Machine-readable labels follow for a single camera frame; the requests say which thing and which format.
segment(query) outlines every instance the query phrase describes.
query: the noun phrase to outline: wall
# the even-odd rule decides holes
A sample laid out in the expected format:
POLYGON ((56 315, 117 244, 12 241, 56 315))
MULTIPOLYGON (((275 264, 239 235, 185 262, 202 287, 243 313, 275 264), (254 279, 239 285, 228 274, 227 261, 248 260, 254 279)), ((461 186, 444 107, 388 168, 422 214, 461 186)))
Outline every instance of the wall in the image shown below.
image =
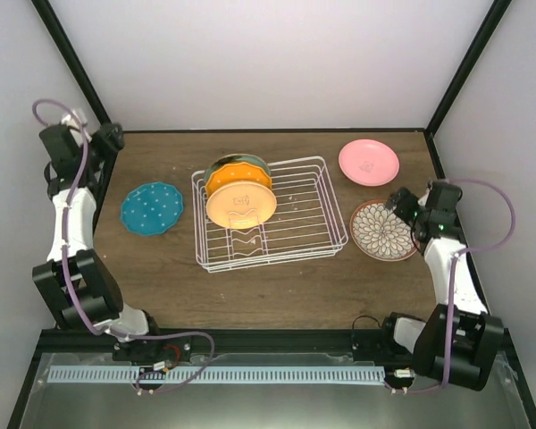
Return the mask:
MULTIPOLYGON (((31 3, 1 1, 0 429, 10 418, 40 329, 53 325, 31 280, 32 266, 45 262, 54 235, 54 209, 42 176, 48 158, 30 110, 39 97, 86 104, 31 3)), ((44 113, 59 117, 55 110, 44 113)))
MULTIPOLYGON (((536 0, 512 2, 435 138, 447 176, 492 181, 517 209, 514 238, 475 261, 536 401, 536 0)), ((464 200, 460 214, 472 244, 505 233, 499 198, 468 188, 464 200)))
POLYGON ((423 127, 491 0, 54 0, 128 130, 423 127))

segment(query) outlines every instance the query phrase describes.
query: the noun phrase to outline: black frame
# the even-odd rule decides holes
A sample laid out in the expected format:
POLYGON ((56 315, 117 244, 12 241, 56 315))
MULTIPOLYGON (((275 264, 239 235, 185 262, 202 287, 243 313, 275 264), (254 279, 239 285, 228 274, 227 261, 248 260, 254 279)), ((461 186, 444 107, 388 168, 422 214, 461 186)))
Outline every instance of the black frame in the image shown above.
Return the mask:
MULTIPOLYGON (((105 110, 101 99, 97 95, 80 59, 75 53, 61 23, 55 16, 54 9, 48 0, 32 0, 40 18, 44 22, 53 41, 57 45, 63 59, 67 63, 75 80, 78 82, 85 98, 89 102, 96 118, 100 123, 109 122, 109 115, 105 110)), ((448 86, 445 95, 441 99, 437 110, 426 129, 292 129, 292 130, 159 130, 159 131, 132 131, 132 132, 370 132, 370 131, 419 131, 422 132, 429 150, 435 173, 438 178, 444 178, 445 173, 434 143, 434 135, 442 124, 448 111, 453 105, 461 88, 466 82, 471 70, 482 54, 484 47, 490 40, 494 30, 506 12, 511 0, 495 0, 490 7, 482 25, 477 31, 473 42, 460 63, 453 80, 448 86)), ((97 212, 94 217, 94 228, 107 192, 109 181, 116 157, 105 163, 101 189, 96 195, 97 212)), ((473 260, 468 257, 468 264, 473 277, 475 287, 479 295, 484 298, 480 280, 474 268, 473 260)), ((163 329, 163 333, 184 332, 187 330, 163 329)), ((301 353, 301 352, 330 352, 330 353, 353 353, 354 360, 373 361, 376 365, 395 367, 408 366, 411 364, 410 355, 394 355, 382 339, 382 331, 379 329, 366 330, 204 330, 214 336, 217 343, 217 353, 301 353), (353 350, 354 336, 360 345, 359 350, 353 350)), ((38 340, 36 351, 29 364, 24 383, 21 387, 20 396, 16 402, 13 414, 8 425, 9 429, 18 428, 21 424, 24 409, 28 401, 34 378, 38 370, 39 361, 44 353, 79 352, 79 353, 113 353, 115 340, 109 336, 94 337, 88 332, 62 332, 51 329, 44 330, 38 340)), ((523 375, 523 369, 515 351, 512 338, 508 330, 501 349, 506 353, 509 365, 518 373, 517 389, 523 400, 526 415, 531 427, 536 429, 536 407, 532 395, 523 375)), ((208 344, 200 337, 192 339, 192 352, 206 353, 208 344)))

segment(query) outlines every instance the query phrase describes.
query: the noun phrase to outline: plate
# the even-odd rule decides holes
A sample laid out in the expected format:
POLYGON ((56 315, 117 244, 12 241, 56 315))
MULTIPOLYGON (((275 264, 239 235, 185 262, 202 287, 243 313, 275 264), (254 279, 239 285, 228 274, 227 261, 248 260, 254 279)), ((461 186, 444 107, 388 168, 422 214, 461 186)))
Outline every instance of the plate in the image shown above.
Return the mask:
POLYGON ((385 208, 386 199, 363 203, 351 216, 351 236, 357 246, 380 261, 402 261, 417 251, 411 229, 385 208))
POLYGON ((149 236, 163 234, 179 220, 182 195, 160 181, 134 189, 121 204, 121 221, 128 231, 149 236))
POLYGON ((272 177, 262 167, 240 162, 225 164, 213 172, 205 185, 206 195, 211 197, 216 190, 235 181, 252 181, 268 189, 272 188, 272 177))
POLYGON ((211 174, 217 171, 223 165, 230 164, 230 163, 237 163, 241 161, 244 161, 252 165, 258 165, 259 167, 262 167, 262 169, 266 172, 266 174, 271 175, 270 167, 260 156, 254 156, 254 155, 248 155, 248 154, 231 154, 231 155, 225 155, 222 158, 217 159, 216 161, 214 161, 214 163, 210 167, 206 169, 205 183, 208 182, 208 180, 211 177, 211 174))
POLYGON ((389 183, 399 172, 393 150, 376 140, 354 140, 339 152, 339 167, 352 181, 364 186, 389 183))
POLYGON ((252 181, 234 181, 219 188, 206 202, 206 214, 222 228, 245 230, 266 222, 276 211, 276 197, 252 181))

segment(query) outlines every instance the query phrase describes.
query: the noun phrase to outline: wooden table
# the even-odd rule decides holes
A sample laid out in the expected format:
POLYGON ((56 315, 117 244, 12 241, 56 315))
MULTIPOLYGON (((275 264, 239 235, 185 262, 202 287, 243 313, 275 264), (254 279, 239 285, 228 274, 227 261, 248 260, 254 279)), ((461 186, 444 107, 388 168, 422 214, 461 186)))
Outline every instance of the wooden table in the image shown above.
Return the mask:
MULTIPOLYGON (((391 311, 428 317, 432 280, 419 255, 380 262, 350 242, 335 256, 225 273, 208 273, 195 260, 190 175, 235 152, 276 162, 322 156, 330 170, 344 223, 364 201, 407 186, 422 195, 435 177, 420 132, 145 133, 127 134, 96 229, 95 245, 125 301, 163 327, 347 328, 361 314, 391 311), (338 153, 354 139, 378 139, 401 164, 391 183, 366 188, 339 169, 338 153), (141 237, 121 224, 127 194, 151 181, 177 187, 185 201, 179 222, 165 234, 141 237)), ((358 326, 371 326, 365 320, 358 326)))

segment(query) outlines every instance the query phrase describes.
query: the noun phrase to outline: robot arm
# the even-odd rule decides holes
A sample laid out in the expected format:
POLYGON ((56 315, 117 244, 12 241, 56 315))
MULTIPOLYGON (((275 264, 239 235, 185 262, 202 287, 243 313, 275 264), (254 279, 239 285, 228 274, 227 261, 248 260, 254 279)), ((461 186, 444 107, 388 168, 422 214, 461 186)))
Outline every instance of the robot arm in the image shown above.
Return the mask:
MULTIPOLYGON (((392 313, 383 329, 392 344, 413 355, 417 374, 435 380, 443 378, 451 262, 465 249, 462 231, 456 226, 456 203, 461 197, 458 186, 437 181, 429 183, 421 199, 402 188, 386 204, 411 228, 431 270, 438 305, 427 322, 392 313)), ((504 328, 500 319, 488 315, 464 254, 456 262, 454 294, 449 382, 478 391, 488 380, 504 328)))
POLYGON ((66 329, 82 328, 80 315, 63 280, 62 248, 67 245, 71 279, 81 307, 98 330, 127 341, 129 335, 147 334, 150 318, 123 302, 117 282, 93 249, 93 221, 103 179, 101 172, 105 161, 123 148, 122 129, 119 124, 109 123, 93 136, 88 135, 87 168, 69 207, 66 243, 62 238, 63 210, 83 154, 77 127, 67 115, 59 124, 48 126, 39 134, 51 158, 45 177, 47 194, 55 208, 55 227, 47 262, 34 267, 32 277, 57 324, 66 329))

